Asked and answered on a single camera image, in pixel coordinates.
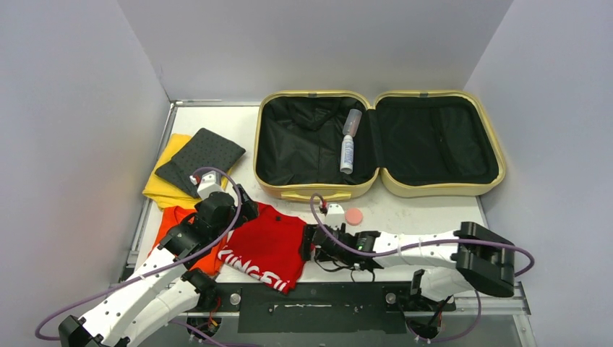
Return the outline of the red printed t-shirt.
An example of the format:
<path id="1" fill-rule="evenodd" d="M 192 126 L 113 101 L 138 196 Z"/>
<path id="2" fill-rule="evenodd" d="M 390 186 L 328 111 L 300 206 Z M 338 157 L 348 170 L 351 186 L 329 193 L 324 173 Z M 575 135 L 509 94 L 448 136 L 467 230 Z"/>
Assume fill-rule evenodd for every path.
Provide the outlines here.
<path id="1" fill-rule="evenodd" d="M 217 258 L 282 294 L 296 287 L 306 263 L 301 256 L 302 219 L 258 204 L 259 215 L 228 235 Z"/>

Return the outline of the dark grey dotted cloth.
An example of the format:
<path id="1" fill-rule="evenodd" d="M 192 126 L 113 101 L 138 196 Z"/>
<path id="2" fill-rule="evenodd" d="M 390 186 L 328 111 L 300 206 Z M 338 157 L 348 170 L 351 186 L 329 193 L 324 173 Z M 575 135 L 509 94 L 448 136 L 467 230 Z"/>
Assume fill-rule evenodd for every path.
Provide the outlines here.
<path id="1" fill-rule="evenodd" d="M 189 178 L 197 169 L 213 167 L 228 174 L 245 152 L 235 142 L 201 128 L 171 156 L 169 162 L 156 169 L 155 175 L 188 196 L 198 198 L 197 186 Z"/>

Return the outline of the white spray bottle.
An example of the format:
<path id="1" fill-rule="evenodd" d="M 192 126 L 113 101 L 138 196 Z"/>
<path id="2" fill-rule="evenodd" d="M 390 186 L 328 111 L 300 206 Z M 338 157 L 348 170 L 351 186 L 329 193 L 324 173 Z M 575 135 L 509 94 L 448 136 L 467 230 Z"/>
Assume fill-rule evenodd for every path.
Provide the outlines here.
<path id="1" fill-rule="evenodd" d="M 343 137 L 340 149 L 340 168 L 339 171 L 343 174 L 353 173 L 353 156 L 354 142 L 353 137 L 349 134 Z"/>

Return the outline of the clear plastic cup bottle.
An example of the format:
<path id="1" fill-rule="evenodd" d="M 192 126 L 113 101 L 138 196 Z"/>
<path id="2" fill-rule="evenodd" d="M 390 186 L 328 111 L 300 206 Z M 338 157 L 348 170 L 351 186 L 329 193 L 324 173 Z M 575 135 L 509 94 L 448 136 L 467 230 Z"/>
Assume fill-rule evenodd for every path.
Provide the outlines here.
<path id="1" fill-rule="evenodd" d="M 346 122 L 343 126 L 343 135 L 355 137 L 357 133 L 357 129 L 359 128 L 359 124 L 362 117 L 362 112 L 359 109 L 352 108 L 348 112 L 348 116 L 346 118 Z"/>

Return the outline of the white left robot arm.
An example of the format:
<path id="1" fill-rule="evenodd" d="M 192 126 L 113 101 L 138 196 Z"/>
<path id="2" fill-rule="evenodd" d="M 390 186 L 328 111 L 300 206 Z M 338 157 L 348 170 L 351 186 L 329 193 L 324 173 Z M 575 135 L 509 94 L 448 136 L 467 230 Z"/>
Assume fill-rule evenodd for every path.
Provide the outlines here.
<path id="1" fill-rule="evenodd" d="M 194 265 L 231 230 L 258 216 L 237 184 L 232 197 L 211 192 L 195 213 L 170 228 L 148 258 L 99 305 L 59 325 L 62 346 L 138 346 L 176 316 L 219 303 L 214 279 Z"/>

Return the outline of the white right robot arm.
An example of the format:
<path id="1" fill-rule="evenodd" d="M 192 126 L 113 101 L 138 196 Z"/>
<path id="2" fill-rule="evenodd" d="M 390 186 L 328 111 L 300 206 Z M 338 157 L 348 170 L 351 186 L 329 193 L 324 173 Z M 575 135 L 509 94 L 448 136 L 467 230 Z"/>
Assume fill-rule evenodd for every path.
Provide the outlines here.
<path id="1" fill-rule="evenodd" d="M 507 298 L 514 294 L 514 244 L 474 222 L 439 234 L 406 235 L 381 231 L 346 232 L 341 226 L 325 233 L 317 224 L 303 229 L 303 260 L 336 260 L 357 270 L 401 265 L 417 267 L 410 302 L 427 309 L 464 291 Z"/>

